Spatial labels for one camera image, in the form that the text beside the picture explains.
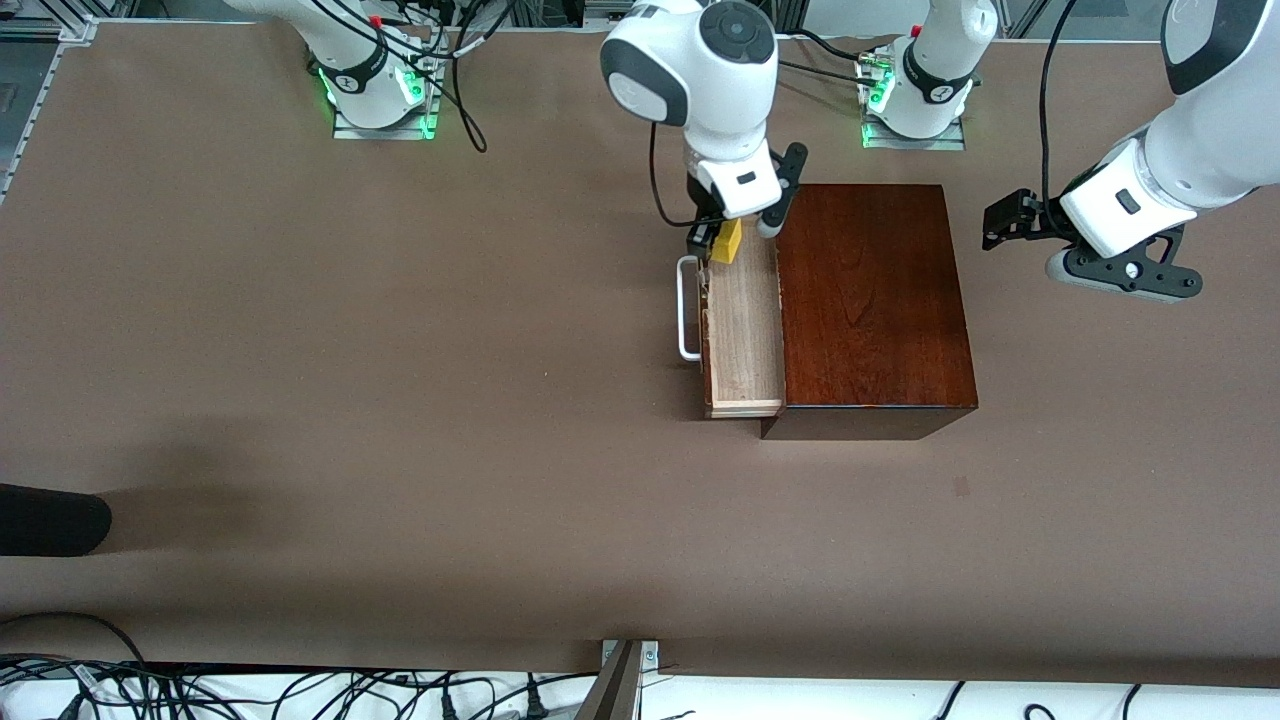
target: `brown table surface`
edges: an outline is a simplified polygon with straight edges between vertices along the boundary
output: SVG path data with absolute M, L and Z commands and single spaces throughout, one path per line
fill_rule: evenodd
M 68 51 L 0 208 L 0 466 L 109 492 L 122 532 L 0 560 L 0 609 L 106 614 L 156 660 L 550 670 L 652 635 L 684 671 L 1276 682 L 1276 192 L 1192 227 L 1194 301 L 1070 288 L 1052 243 L 979 250 L 1038 182 L 1043 46 L 992 47 L 963 154 L 861 150 L 847 86 L 785 70 L 808 181 L 945 187 L 982 406 L 762 442 L 699 419 L 684 233 L 600 40 L 466 60 L 488 155 L 452 111 L 330 140 L 287 26 Z M 1055 184 L 1169 99 L 1153 45 L 1062 47 Z

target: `open drawer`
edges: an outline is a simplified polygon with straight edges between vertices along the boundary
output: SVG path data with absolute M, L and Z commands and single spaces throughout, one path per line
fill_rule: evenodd
M 776 241 L 744 223 L 733 264 L 698 277 L 701 352 L 681 354 L 701 361 L 708 418 L 919 439 L 978 407 L 938 186 L 804 186 Z
M 699 325 L 708 418 L 773 418 L 782 410 L 782 310 L 777 246 L 742 224 L 733 264 L 700 273 Z

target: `black cable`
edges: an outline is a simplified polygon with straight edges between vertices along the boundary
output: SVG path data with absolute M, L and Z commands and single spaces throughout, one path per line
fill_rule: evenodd
M 797 70 L 804 70 L 806 73 L 813 73 L 815 76 L 826 76 L 826 77 L 833 77 L 836 79 L 846 79 L 846 81 L 852 82 L 852 83 L 865 85 L 867 87 L 874 87 L 877 85 L 877 82 L 873 81 L 869 77 L 855 77 L 855 76 L 846 76 L 846 74 L 841 74 L 841 73 L 833 73 L 831 70 L 822 70 L 822 69 L 818 69 L 818 68 L 810 68 L 809 65 L 801 65 L 799 63 L 791 63 L 788 60 L 778 60 L 778 64 L 782 65 L 783 68 L 795 68 Z
M 1076 0 L 1066 0 L 1066 6 L 1062 8 L 1062 14 L 1057 18 L 1057 26 L 1053 27 L 1053 35 L 1048 38 L 1048 47 L 1044 49 L 1044 65 L 1041 68 L 1041 96 L 1039 96 L 1039 123 L 1041 123 L 1041 197 L 1044 202 L 1044 218 L 1048 219 L 1050 228 L 1059 236 L 1062 236 L 1062 229 L 1057 227 L 1057 220 L 1053 218 L 1053 213 L 1048 205 L 1048 111 L 1047 111 L 1047 99 L 1048 99 L 1048 68 L 1053 61 L 1053 50 L 1057 47 L 1057 41 L 1062 36 L 1062 28 L 1066 26 L 1068 18 L 1071 15 L 1071 8 L 1075 8 Z
M 28 660 L 18 660 L 18 662 L 27 662 L 27 661 Z M 19 667 L 15 665 L 13 667 L 9 667 L 8 670 L 14 670 L 14 673 L 0 679 L 0 688 L 27 679 L 41 679 L 41 680 L 47 679 L 45 678 L 45 674 L 49 673 L 51 669 L 54 669 L 47 666 L 49 664 L 51 664 L 51 661 L 46 659 L 36 659 L 35 661 L 42 662 L 45 664 L 45 666 Z M 70 673 L 70 670 L 67 667 L 63 667 L 63 671 Z M 77 720 L 79 717 L 79 708 L 83 705 L 83 702 L 86 700 L 92 701 L 92 689 L 88 687 L 88 684 L 84 683 L 84 679 L 76 673 L 72 673 L 72 676 L 76 678 L 76 682 L 79 685 L 79 691 L 76 693 L 76 697 L 72 698 L 72 702 L 67 705 L 67 707 L 61 711 L 61 714 L 59 714 L 58 720 Z M 95 720 L 102 720 L 101 710 L 99 710 L 99 707 L 92 703 L 91 707 L 93 708 Z
M 942 711 L 933 720 L 947 720 L 947 715 L 951 715 L 951 706 L 956 703 L 956 696 L 960 694 L 960 688 L 964 687 L 964 680 L 960 680 L 951 688 L 947 693 L 947 702 L 942 705 Z
M 422 700 L 422 696 L 425 696 L 429 689 L 430 688 L 419 688 L 417 692 L 413 693 L 413 700 L 408 701 L 404 705 L 404 710 L 392 720 L 403 720 L 406 717 L 412 717 L 413 711 L 417 710 L 417 701 Z
M 54 620 L 54 619 L 86 620 L 88 623 L 93 623 L 96 625 L 106 628 L 108 630 L 111 632 L 113 635 L 115 635 L 116 638 L 120 639 L 122 643 L 124 643 L 124 647 L 129 648 L 129 655 L 132 655 L 133 659 L 138 661 L 138 666 L 146 670 L 147 661 L 143 660 L 142 651 L 138 650 L 138 646 L 133 642 L 133 638 L 131 638 L 128 633 L 118 628 L 110 620 L 104 620 L 97 615 L 90 615 L 88 612 L 74 612 L 70 610 L 49 610 L 45 612 L 28 612 L 26 615 L 9 618 L 8 620 L 0 620 L 0 628 L 5 625 L 12 625 L 14 623 L 26 623 L 31 620 Z
M 380 29 L 378 29 L 378 27 L 374 26 L 372 22 L 370 22 L 369 19 L 361 17 L 362 13 L 352 10 L 349 5 L 347 5 L 346 3 L 343 3 L 343 0 L 333 0 L 333 4 L 337 5 L 339 9 L 342 9 L 344 13 L 347 13 L 348 15 L 351 15 L 352 18 L 360 20 L 360 24 L 364 26 L 365 28 L 367 28 L 370 32 L 372 32 L 372 35 L 365 35 L 365 32 L 361 28 L 358 28 L 358 27 L 351 24 L 349 22 L 347 22 L 346 18 L 338 17 L 338 14 L 335 14 L 328 6 L 325 6 L 324 3 L 320 3 L 320 0 L 311 0 L 311 6 L 314 6 L 315 9 L 320 10 L 321 13 L 324 13 L 325 15 L 328 15 L 329 19 L 334 20 L 335 23 L 338 23 L 338 24 L 343 26 L 344 28 L 349 29 L 351 32 L 355 32 L 356 35 L 364 37 L 365 40 L 376 42 L 378 45 L 384 45 L 384 44 L 387 44 L 387 41 L 392 41 L 396 45 L 399 45 L 403 49 L 401 53 L 396 53 L 389 46 L 387 47 L 387 51 L 390 53 L 392 55 L 396 55 L 397 58 L 401 58 L 402 60 L 408 61 L 404 58 L 404 55 L 402 54 L 404 51 L 413 53 L 415 55 L 425 55 L 428 58 L 436 58 L 436 59 L 440 59 L 440 60 L 452 60 L 453 59 L 452 54 L 439 54 L 439 53 L 433 53 L 430 50 L 422 50 L 421 47 L 413 46 L 407 40 L 396 37 L 394 35 L 388 35 L 385 32 L 381 32 Z
M 346 5 L 342 4 L 340 0 L 335 0 L 335 1 L 337 1 L 337 4 L 338 4 L 339 8 L 346 9 L 348 13 L 351 12 Z M 480 0 L 481 4 L 486 3 L 486 1 L 488 0 Z M 493 26 L 490 26 L 489 29 L 485 31 L 485 33 L 484 33 L 485 38 L 492 37 L 498 31 L 498 27 L 507 18 L 507 14 L 511 12 L 511 9 L 515 6 L 515 1 L 516 0 L 508 0 L 507 9 L 498 17 L 498 19 L 493 23 Z M 440 92 L 440 96 L 443 96 L 445 100 L 448 100 L 449 102 L 452 102 L 453 106 L 458 109 L 458 117 L 462 118 L 462 127 L 467 132 L 467 138 L 471 140 L 471 146 L 475 147 L 476 151 L 479 151 L 479 152 L 488 151 L 489 143 L 488 143 L 488 141 L 484 137 L 484 132 L 480 131 L 480 124 L 475 120 L 475 118 L 471 115 L 471 113 L 468 113 L 466 110 L 466 108 L 462 105 L 461 96 L 454 96 L 453 94 L 451 94 L 448 90 L 444 88 L 444 86 L 439 81 L 436 81 L 434 77 L 431 77 L 431 73 L 429 70 L 424 70 L 424 69 L 421 69 L 419 67 L 419 61 L 422 58 L 436 58 L 436 59 L 453 60 L 453 68 L 452 68 L 452 70 L 453 70 L 453 79 L 454 79 L 454 86 L 453 87 L 454 87 L 454 91 L 457 91 L 457 56 L 456 56 L 456 54 L 461 49 L 462 37 L 466 35 L 466 28 L 465 27 L 462 28 L 462 31 L 458 32 L 458 41 L 457 41 L 457 44 L 454 44 L 453 50 L 449 51 L 448 54 L 439 54 L 439 53 L 433 53 L 433 51 L 429 51 L 429 50 L 422 50 L 422 49 L 415 47 L 415 46 L 404 42 L 403 40 L 401 40 L 398 37 L 394 37 L 394 36 L 390 36 L 390 35 L 387 35 L 387 33 L 379 31 L 372 24 L 367 24 L 367 23 L 365 24 L 365 27 L 367 27 L 372 32 L 372 35 L 366 35 L 361 28 L 358 28 L 358 27 L 351 24 L 349 22 L 347 22 L 346 19 L 338 17 L 337 14 L 333 13 L 333 10 L 330 10 L 329 8 L 324 6 L 317 0 L 311 0 L 311 4 L 315 8 L 317 8 L 319 10 L 321 10 L 325 15 L 328 15 L 332 20 L 334 20 L 338 24 L 343 26 L 348 31 L 355 32 L 356 35 L 364 37 L 365 40 L 369 40 L 371 42 L 376 42 L 379 45 L 384 45 L 385 41 L 389 38 L 389 40 L 396 41 L 402 47 L 408 49 L 408 51 L 412 53 L 412 55 L 406 55 L 403 51 L 397 53 L 390 46 L 387 46 L 387 53 L 390 54 L 390 55 L 393 55 L 393 56 L 396 56 L 396 58 L 399 58 L 402 61 L 404 61 L 410 68 L 412 68 L 417 73 L 417 76 L 420 78 L 422 78 L 431 87 L 434 87 L 435 90 L 438 90 Z
M 576 680 L 579 678 L 594 678 L 596 675 L 599 675 L 599 673 L 573 673 L 571 675 L 557 675 L 554 678 L 543 678 L 541 680 L 535 680 L 535 682 L 530 683 L 529 685 L 525 685 L 524 688 L 517 688 L 517 689 L 515 689 L 515 691 L 512 691 L 512 692 L 509 692 L 509 693 L 507 693 L 507 694 L 504 694 L 504 696 L 494 700 L 486 707 L 480 708 L 479 712 L 476 712 L 471 717 L 467 717 L 467 720 L 480 720 L 480 716 L 484 715 L 485 712 L 488 712 L 489 715 L 493 715 L 493 712 L 498 708 L 499 705 L 507 702 L 508 700 L 518 696 L 522 692 L 527 692 L 530 687 L 540 688 L 543 685 L 549 685 L 552 683 L 561 683 L 561 682 L 564 682 L 564 680 Z
M 658 215 L 662 217 L 662 222 L 667 223 L 673 228 L 691 228 L 696 225 L 705 225 L 709 223 L 722 222 L 724 219 L 723 215 L 696 218 L 685 222 L 676 222 L 667 217 L 667 209 L 662 206 L 662 197 L 658 195 L 658 169 L 654 167 L 654 159 L 653 159 L 657 143 L 658 143 L 658 123 L 649 123 L 649 188 L 653 191 L 653 204 L 658 206 Z
M 1142 683 L 1137 683 L 1134 687 L 1129 688 L 1129 693 L 1124 696 L 1124 705 L 1120 706 L 1120 720 L 1129 720 L 1129 705 L 1133 702 L 1133 696 L 1138 694 L 1142 689 Z
M 339 700 L 343 698 L 343 696 L 347 696 L 349 693 L 351 685 L 355 684 L 357 680 L 352 680 L 346 687 L 343 687 L 340 691 L 338 691 L 338 694 L 333 696 L 329 700 L 329 702 L 324 703 L 324 706 L 321 706 L 320 710 L 315 715 L 311 716 L 312 720 L 320 720 L 321 717 L 324 717 L 324 714 L 328 712 L 329 708 L 333 707 L 335 702 L 338 702 Z
M 842 58 L 845 60 L 852 60 L 854 63 L 858 61 L 858 55 L 855 55 L 852 53 L 845 53 L 840 47 L 836 47 L 835 45 L 827 42 L 822 37 L 819 37 L 818 33 L 815 33 L 813 31 L 808 31 L 808 29 L 804 29 L 804 28 L 783 29 L 783 31 L 780 31 L 780 35 L 800 35 L 800 36 L 808 37 L 809 40 L 817 42 L 818 47 L 822 47 L 823 50 L 826 50 L 827 53 L 831 53 L 832 55 L 835 55 L 837 58 Z
M 1057 717 L 1053 717 L 1053 714 L 1050 712 L 1047 707 L 1038 702 L 1033 702 L 1023 708 L 1023 720 L 1032 720 L 1032 712 L 1036 712 L 1037 710 L 1043 712 L 1048 720 L 1057 720 Z
M 361 696 L 366 694 L 389 702 L 392 707 L 396 708 L 396 714 L 399 715 L 403 711 L 403 708 L 398 702 L 379 692 L 374 692 L 374 688 L 378 687 L 378 684 L 381 682 L 381 678 L 389 674 L 390 673 L 384 673 L 383 675 L 365 675 L 358 680 L 356 680 L 355 683 L 349 684 L 346 691 L 347 697 L 346 700 L 343 700 L 342 706 L 338 708 L 338 714 L 334 715 L 334 720 L 346 720 L 351 715 L 351 708 L 356 705 L 356 701 L 360 700 Z
M 529 679 L 525 687 L 529 691 L 529 706 L 525 711 L 525 720 L 545 720 L 550 715 L 543 706 L 543 696 L 538 692 L 538 685 L 534 684 L 534 674 L 527 674 Z
M 302 675 L 301 678 L 293 680 L 292 683 L 289 683 L 288 685 L 284 687 L 284 691 L 280 693 L 280 697 L 278 697 L 274 702 L 270 703 L 270 705 L 274 705 L 274 707 L 271 708 L 271 720 L 276 720 L 280 716 L 280 707 L 284 705 L 284 701 L 291 697 L 289 693 L 293 692 L 293 688 L 296 688 L 300 683 L 302 683 L 303 680 L 306 680 L 307 678 L 310 678 L 312 675 L 319 675 L 319 673 L 312 673 L 311 675 Z M 329 676 L 325 678 L 325 679 L 323 679 L 323 680 L 320 680 L 320 683 L 317 683 L 315 685 L 310 685 L 305 691 L 301 691 L 301 692 L 314 691 L 315 688 L 317 688 L 317 687 L 328 683 L 329 680 L 332 680 L 332 679 L 334 679 L 337 676 L 338 676 L 337 673 L 329 674 Z
M 394 676 L 383 678 L 380 682 L 383 684 L 387 684 L 387 685 L 396 685 L 397 688 L 433 689 L 433 688 L 440 687 L 440 684 L 444 683 L 445 678 L 448 678 L 449 675 L 453 675 L 453 674 L 454 673 L 444 673 L 439 678 L 435 678 L 435 679 L 433 679 L 430 682 L 426 682 L 426 683 L 419 683 L 419 682 L 416 682 L 416 678 L 415 678 L 413 682 L 411 682 L 411 680 L 399 680 L 399 679 L 397 679 Z M 479 680 L 477 679 L 458 680 L 458 682 L 453 682 L 451 684 L 458 685 L 458 684 L 466 684 L 466 683 L 471 683 L 471 682 L 479 682 Z

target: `green led light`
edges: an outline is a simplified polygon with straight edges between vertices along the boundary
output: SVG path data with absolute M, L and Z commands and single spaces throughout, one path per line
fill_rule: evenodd
M 333 99 L 333 87 L 329 86 L 329 78 L 324 77 L 324 73 L 320 73 L 320 82 L 324 83 L 325 99 L 329 100 L 330 105 L 337 106 L 338 101 Z
M 396 82 L 399 83 L 406 102 L 415 104 L 422 99 L 422 86 L 417 85 L 417 76 L 413 73 L 407 70 L 396 73 Z

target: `power cord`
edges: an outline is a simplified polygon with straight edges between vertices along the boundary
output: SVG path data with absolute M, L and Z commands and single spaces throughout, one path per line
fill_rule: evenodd
M 440 717 L 442 720 L 458 720 L 458 711 L 453 707 L 453 698 L 449 696 L 448 675 L 444 676 L 444 684 L 442 685 Z
M 74 616 L 81 614 L 35 614 L 32 618 Z M 14 618 L 12 621 L 26 620 L 26 616 Z M 84 703 L 93 711 L 93 720 L 102 720 L 101 708 L 125 708 L 133 715 L 133 720 L 193 720 L 193 710 L 200 708 L 210 712 L 220 720 L 246 720 L 236 706 L 257 705 L 271 707 L 271 720 L 280 717 L 284 701 L 315 691 L 320 685 L 334 680 L 339 673 L 308 673 L 291 682 L 275 700 L 255 698 L 223 698 L 216 693 L 198 684 L 200 676 L 187 679 L 183 676 L 170 676 L 151 670 L 142 670 L 134 664 L 105 662 L 97 660 L 72 660 L 65 657 L 38 655 L 38 653 L 0 653 L 0 688 L 28 679 L 45 679 L 50 673 L 58 671 L 59 676 L 73 675 L 79 683 L 77 697 L 68 703 L 58 720 L 78 720 L 78 715 Z M 489 687 L 490 705 L 481 714 L 490 716 L 504 701 L 497 697 L 497 685 L 490 678 L 456 679 L 454 673 L 445 673 L 430 682 L 401 680 L 390 671 L 379 673 L 353 673 L 351 682 L 343 685 L 320 707 L 312 720 L 347 720 L 356 716 L 355 705 L 364 697 L 371 697 L 387 702 L 396 708 L 392 720 L 404 720 L 410 717 L 417 707 L 422 696 L 434 688 L 440 688 L 445 683 L 456 688 L 471 683 L 485 683 Z M 564 678 L 550 678 L 549 680 L 535 680 L 534 688 L 548 682 L 559 682 Z M 95 694 L 95 688 L 102 683 L 114 683 L 114 689 L 106 691 L 120 700 L 105 698 L 102 692 Z M 413 697 L 401 705 L 394 698 L 384 694 L 385 687 L 415 689 Z M 141 687 L 141 697 L 137 689 Z
M 128 633 L 118 628 L 115 623 L 99 618 L 97 615 L 90 615 L 88 612 L 74 612 L 70 610 L 28 612 L 26 615 L 17 615 L 14 618 L 9 618 L 8 620 L 0 620 L 0 628 L 4 628 L 6 625 L 13 625 L 14 623 L 19 624 L 29 623 L 32 620 L 82 620 L 86 623 L 92 623 L 95 625 L 106 628 L 113 635 L 115 635 L 122 643 L 124 643 L 124 647 L 129 650 L 129 655 L 132 655 L 133 660 L 138 662 L 138 667 L 141 667 L 142 670 L 147 669 L 147 661 L 142 657 L 142 651 L 138 650 L 137 643 L 133 642 L 133 638 L 131 638 Z
M 804 28 L 783 29 L 783 31 L 778 31 L 778 35 L 799 35 L 801 37 L 808 37 L 809 40 L 817 42 L 818 47 L 822 47 L 823 50 L 826 50 L 827 53 L 831 53 L 832 55 L 835 55 L 837 58 L 841 58 L 841 59 L 845 59 L 845 60 L 850 60 L 850 61 L 854 61 L 854 63 L 858 61 L 858 55 L 855 55 L 852 53 L 845 53 L 844 50 L 836 47 L 835 45 L 827 42 L 826 40 L 823 40 L 822 36 L 819 36 L 818 33 L 815 33 L 813 31 L 804 29 Z
M 349 29 L 351 32 L 355 32 L 356 35 L 364 37 L 365 40 L 370 40 L 370 41 L 376 42 L 379 45 L 387 44 L 388 41 L 389 42 L 394 42 L 397 46 L 399 46 L 401 51 L 396 53 L 389 46 L 387 47 L 387 51 L 390 53 L 392 55 L 396 55 L 397 58 L 401 58 L 402 60 L 407 61 L 407 59 L 403 55 L 404 53 L 412 53 L 412 54 L 416 54 L 416 55 L 425 55 L 428 58 L 435 58 L 435 59 L 439 59 L 439 60 L 452 60 L 453 59 L 453 54 L 452 53 L 444 54 L 444 53 L 434 53 L 431 50 L 422 50 L 421 47 L 417 47 L 417 46 L 410 44 L 407 40 L 396 37 L 393 35 L 387 35 L 387 33 L 379 31 L 378 27 L 372 24 L 372 22 L 370 22 L 369 19 L 361 17 L 362 13 L 360 13 L 358 10 L 353 10 L 351 8 L 351 5 L 347 5 L 343 0 L 332 0 L 332 3 L 334 5 L 337 5 L 339 10 L 342 10 L 343 13 L 346 13 L 347 15 L 349 15 L 352 19 L 358 20 L 360 24 L 364 26 L 365 29 L 369 29 L 372 35 L 365 35 L 365 32 L 360 27 L 356 27 L 355 24 L 352 24 L 351 22 L 348 22 L 347 18 L 343 18 L 343 17 L 338 15 L 337 13 L 334 13 L 333 10 L 330 10 L 324 3 L 320 3 L 320 0 L 311 0 L 311 6 L 315 8 L 316 10 L 320 10 L 321 13 L 324 13 L 329 19 L 334 20 L 335 23 L 338 23 L 338 24 L 343 26 L 344 28 Z
M 1048 720 L 1057 720 L 1057 717 L 1055 717 L 1053 714 L 1050 712 L 1047 707 L 1044 707 L 1038 702 L 1033 702 L 1023 708 L 1023 720 L 1032 720 L 1032 712 L 1036 712 L 1037 710 L 1043 712 L 1044 716 L 1048 717 Z
M 1044 218 L 1048 219 L 1050 228 L 1059 236 L 1062 236 L 1062 228 L 1057 227 L 1057 219 L 1053 218 L 1053 213 L 1048 208 L 1048 111 L 1047 111 L 1047 99 L 1048 99 L 1048 68 L 1053 61 L 1053 50 L 1057 49 L 1057 41 L 1062 37 L 1062 28 L 1066 27 L 1066 20 L 1071 15 L 1071 9 L 1075 8 L 1076 0 L 1066 0 L 1066 6 L 1062 8 L 1062 14 L 1057 18 L 1057 26 L 1053 27 L 1053 35 L 1048 38 L 1048 47 L 1044 49 L 1044 65 L 1041 68 L 1041 92 L 1039 92 L 1039 131 L 1041 131 L 1041 199 L 1044 202 Z
M 504 694 L 504 696 L 494 700 L 493 702 L 490 702 L 485 707 L 481 707 L 479 712 L 476 712 L 471 717 L 467 717 L 467 720 L 480 720 L 480 716 L 484 715 L 484 714 L 486 714 L 486 712 L 492 716 L 493 712 L 494 712 L 494 710 L 497 710 L 499 705 L 502 705 L 502 703 L 507 702 L 508 700 L 518 696 L 520 693 L 529 692 L 530 687 L 540 688 L 543 685 L 549 685 L 552 683 L 562 683 L 564 680 L 576 680 L 579 678 L 594 678 L 596 675 L 599 675 L 599 673 L 573 673 L 571 675 L 557 675 L 554 678 L 543 678 L 540 680 L 534 680 L 532 683 L 529 683 L 524 688 L 512 691 L 512 692 L 509 692 L 509 693 L 507 693 L 507 694 Z
M 654 149 L 658 143 L 658 123 L 649 123 L 649 190 L 653 191 L 653 204 L 658 206 L 658 215 L 662 217 L 662 222 L 667 223 L 673 228 L 691 228 L 696 225 L 705 225 L 709 223 L 719 223 L 724 219 L 723 215 L 712 215 L 708 218 L 696 218 L 692 220 L 677 222 L 667 217 L 666 208 L 662 206 L 662 196 L 658 195 L 658 169 L 654 167 Z
M 1133 696 L 1138 694 L 1142 689 L 1142 683 L 1134 684 L 1129 688 L 1129 692 L 1124 696 L 1124 705 L 1120 706 L 1120 720 L 1129 720 L 1129 706 L 1133 703 Z
M 855 77 L 855 76 L 846 76 L 846 74 L 841 74 L 841 73 L 833 73 L 831 70 L 823 70 L 823 69 L 818 69 L 818 68 L 810 68 L 809 65 L 801 65 L 799 63 L 792 63 L 790 60 L 778 60 L 778 64 L 782 65 L 783 68 L 794 68 L 794 69 L 797 69 L 797 70 L 804 70 L 806 73 L 813 73 L 815 76 L 824 76 L 824 77 L 833 77 L 836 79 L 845 79 L 845 81 L 852 82 L 852 83 L 856 83 L 856 85 L 865 85 L 867 87 L 876 87 L 876 85 L 877 85 L 876 81 L 873 81 L 869 77 Z
M 543 697 L 538 693 L 538 685 L 534 684 L 532 673 L 529 674 L 525 689 L 529 692 L 529 710 L 525 712 L 525 720 L 544 720 L 550 712 L 543 707 Z
M 471 141 L 471 147 L 475 147 L 476 152 L 481 154 L 489 151 L 489 141 L 485 138 L 484 131 L 481 131 L 480 126 L 475 122 L 475 118 L 472 118 L 471 114 L 467 113 L 462 105 L 462 86 L 458 83 L 458 58 L 461 58 L 460 49 L 462 46 L 462 40 L 467 35 L 467 28 L 471 26 L 471 20 L 474 20 L 476 13 L 479 13 L 480 9 L 488 5 L 490 1 L 492 0 L 476 0 L 471 5 L 467 5 L 467 9 L 462 15 L 462 23 L 458 26 L 458 37 L 453 42 L 452 54 L 454 55 L 454 59 L 452 63 L 449 63 L 449 76 L 453 79 L 453 95 L 456 96 L 453 105 L 458 109 L 458 119 L 462 120 L 462 128 L 466 129 L 467 132 L 467 140 Z M 498 27 L 502 26 L 503 20 L 507 19 L 507 15 L 511 14 L 515 6 L 516 6 L 516 0 L 507 0 L 507 8 L 502 12 L 500 15 L 498 15 L 498 19 L 494 20 L 493 26 L 488 31 L 485 31 L 485 33 L 480 37 L 477 42 L 484 42 L 485 40 L 492 37 L 493 33 L 498 31 Z
M 951 688 L 951 692 L 947 693 L 947 701 L 942 705 L 942 711 L 933 720 L 947 720 L 947 716 L 951 715 L 951 706 L 956 703 L 956 696 L 960 694 L 960 688 L 964 687 L 964 680 L 960 680 Z

